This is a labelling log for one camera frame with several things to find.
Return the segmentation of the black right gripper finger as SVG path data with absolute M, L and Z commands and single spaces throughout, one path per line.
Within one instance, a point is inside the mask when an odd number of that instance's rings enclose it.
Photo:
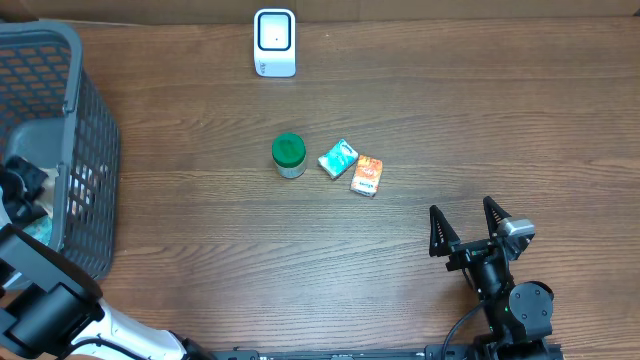
M 436 205 L 432 205 L 429 208 L 429 216 L 429 255 L 431 257 L 442 257 L 450 255 L 453 252 L 453 248 L 461 244 L 459 236 L 451 227 L 442 211 Z
M 504 237 L 505 228 L 503 222 L 510 219 L 511 215 L 490 196 L 486 196 L 483 199 L 483 207 L 489 236 L 491 238 Z

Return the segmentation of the green lid jar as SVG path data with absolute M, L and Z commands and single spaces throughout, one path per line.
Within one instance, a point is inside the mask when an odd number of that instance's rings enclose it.
M 272 158 L 284 178 L 294 179 L 305 172 L 306 155 L 304 140 L 295 133 L 282 133 L 272 143 Z

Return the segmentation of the brown snack bag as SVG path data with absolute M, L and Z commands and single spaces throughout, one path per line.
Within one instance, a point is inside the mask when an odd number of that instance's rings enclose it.
M 56 168 L 42 168 L 42 171 L 47 175 L 47 178 L 41 185 L 42 193 L 36 198 L 35 203 L 45 210 L 49 218 L 53 218 L 55 184 L 56 179 L 59 176 L 59 172 Z

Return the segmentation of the large teal wipes pack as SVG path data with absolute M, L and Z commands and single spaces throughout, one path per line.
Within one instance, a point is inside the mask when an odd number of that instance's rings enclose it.
M 48 215 L 45 215 L 24 227 L 23 231 L 40 243 L 48 246 L 51 242 L 53 232 L 52 219 Z

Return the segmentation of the small teal tissue pack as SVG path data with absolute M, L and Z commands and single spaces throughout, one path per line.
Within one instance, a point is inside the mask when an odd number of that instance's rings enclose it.
M 336 179 L 350 168 L 358 157 L 359 153 L 345 139 L 340 139 L 326 154 L 318 158 L 318 164 L 331 179 Z

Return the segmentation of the orange tissue pack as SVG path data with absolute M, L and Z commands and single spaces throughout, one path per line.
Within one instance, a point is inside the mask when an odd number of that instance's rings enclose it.
M 360 155 L 351 181 L 350 190 L 358 194 L 373 197 L 379 189 L 383 172 L 383 162 L 379 159 Z

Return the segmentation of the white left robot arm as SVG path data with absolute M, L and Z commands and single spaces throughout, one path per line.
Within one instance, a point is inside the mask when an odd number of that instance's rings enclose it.
M 36 359 L 43 354 L 98 359 L 207 359 L 187 338 L 147 327 L 114 310 L 97 282 L 16 222 L 43 190 L 48 175 L 21 157 L 1 167 L 1 280 L 31 282 L 1 309 L 1 345 Z

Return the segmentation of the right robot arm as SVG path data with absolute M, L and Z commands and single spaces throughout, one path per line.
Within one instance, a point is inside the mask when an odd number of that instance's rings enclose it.
M 483 199 L 488 228 L 486 239 L 464 243 L 435 205 L 429 208 L 429 255 L 446 257 L 448 271 L 460 270 L 479 304 L 449 330 L 442 345 L 426 350 L 441 359 L 561 359 L 559 346 L 550 346 L 554 293 L 543 282 L 517 284 L 510 263 L 517 260 L 535 236 L 528 218 L 511 216 L 491 197 Z M 459 328 L 482 311 L 489 332 L 456 350 L 451 340 Z

